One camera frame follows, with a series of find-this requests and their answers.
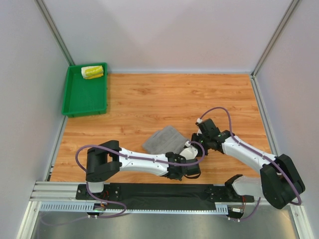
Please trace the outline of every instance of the green plastic tray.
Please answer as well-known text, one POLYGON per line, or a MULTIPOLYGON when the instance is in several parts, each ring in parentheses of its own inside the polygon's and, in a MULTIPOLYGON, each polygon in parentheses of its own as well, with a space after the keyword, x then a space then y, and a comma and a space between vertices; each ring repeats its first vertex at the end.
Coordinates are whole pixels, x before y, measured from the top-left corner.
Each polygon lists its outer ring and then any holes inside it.
POLYGON ((106 63, 70 66, 66 74, 62 114, 71 118, 105 114, 107 107, 106 78, 106 63), (104 76, 91 80, 85 80, 82 77, 82 67, 98 65, 102 65, 104 76))

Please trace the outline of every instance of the wood grain surface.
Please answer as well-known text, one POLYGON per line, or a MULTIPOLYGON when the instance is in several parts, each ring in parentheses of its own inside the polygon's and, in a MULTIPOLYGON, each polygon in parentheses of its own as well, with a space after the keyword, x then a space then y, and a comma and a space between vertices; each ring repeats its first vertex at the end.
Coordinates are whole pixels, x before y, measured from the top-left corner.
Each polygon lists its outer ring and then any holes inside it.
MULTIPOLYGON (((76 150, 86 144, 118 140, 120 147, 145 152, 142 144, 167 125, 191 138, 196 119, 211 107, 226 107, 233 131, 242 140, 270 152, 248 75, 217 74, 109 74, 108 108, 105 115, 68 119, 51 181, 83 182, 76 150)), ((227 115, 215 110, 207 115, 221 131, 228 128, 227 115)), ((86 166, 86 150, 80 153, 86 166)), ((140 172, 119 172, 108 182, 219 184, 235 174, 256 176, 251 168, 211 150, 200 164, 201 176, 179 182, 140 172)))

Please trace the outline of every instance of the white wall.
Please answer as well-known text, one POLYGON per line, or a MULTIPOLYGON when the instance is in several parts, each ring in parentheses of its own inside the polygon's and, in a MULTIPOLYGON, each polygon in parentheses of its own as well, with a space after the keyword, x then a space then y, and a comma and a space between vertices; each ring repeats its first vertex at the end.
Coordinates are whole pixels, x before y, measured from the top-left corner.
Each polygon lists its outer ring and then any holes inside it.
POLYGON ((291 0, 45 0, 76 64, 251 72, 291 0))
POLYGON ((61 124, 68 64, 33 0, 0 2, 0 238, 15 238, 61 124))
POLYGON ((293 159, 302 195, 319 238, 319 1, 301 1, 257 75, 280 153, 293 159))

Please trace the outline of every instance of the gray towel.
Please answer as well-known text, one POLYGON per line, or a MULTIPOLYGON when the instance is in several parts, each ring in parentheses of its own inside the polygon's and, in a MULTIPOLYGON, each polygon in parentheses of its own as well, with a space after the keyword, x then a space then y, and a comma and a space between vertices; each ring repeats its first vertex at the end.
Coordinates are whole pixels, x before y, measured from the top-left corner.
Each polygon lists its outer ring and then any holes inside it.
POLYGON ((150 154, 180 153, 186 141, 188 141, 187 138, 169 125, 156 131, 142 146, 150 154))

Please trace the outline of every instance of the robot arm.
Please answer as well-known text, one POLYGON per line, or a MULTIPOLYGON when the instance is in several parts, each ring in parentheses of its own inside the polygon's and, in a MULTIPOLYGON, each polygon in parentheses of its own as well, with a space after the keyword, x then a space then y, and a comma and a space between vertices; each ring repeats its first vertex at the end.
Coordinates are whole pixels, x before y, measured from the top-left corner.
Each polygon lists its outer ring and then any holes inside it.
POLYGON ((119 142, 111 140, 99 146, 110 149, 90 148, 87 152, 86 181, 94 193, 103 189, 103 182, 120 171, 147 172, 156 176, 181 180, 183 176, 200 174, 195 158, 198 151, 186 143, 186 148, 180 153, 145 154, 129 151, 119 147, 119 142))
POLYGON ((239 137, 231 135, 227 130, 220 132, 211 119, 200 121, 197 126, 199 132, 194 133, 191 140, 195 143, 186 145, 181 154, 168 152, 151 155, 132 152, 120 148, 119 142, 116 140, 100 145, 110 149, 109 151, 90 148, 87 153, 86 181, 89 182, 91 192, 101 192, 103 182, 119 171, 148 172, 178 180, 181 180, 183 176, 199 175, 200 169, 195 157, 202 156, 202 153, 207 155, 209 149, 233 156, 260 174, 260 178, 235 175, 229 179, 225 184, 231 185, 234 194, 265 197, 277 209, 281 209, 291 202, 296 197, 296 193, 270 161, 273 161, 277 167, 280 167, 280 171, 288 176, 297 193, 300 194, 305 190, 305 186, 288 156, 284 154, 275 156, 262 152, 243 142, 239 137))
POLYGON ((265 153, 245 143, 239 137, 232 136, 227 130, 220 132, 211 119, 199 121, 197 126, 199 131, 192 135, 192 141, 200 142, 206 155, 208 149, 220 151, 240 160, 260 174, 261 178, 249 178, 242 175, 233 177, 230 183, 238 195, 264 197, 277 209, 283 208, 296 197, 287 180, 270 163, 270 160, 288 176, 299 194, 305 191, 305 185, 287 155, 275 156, 265 153))

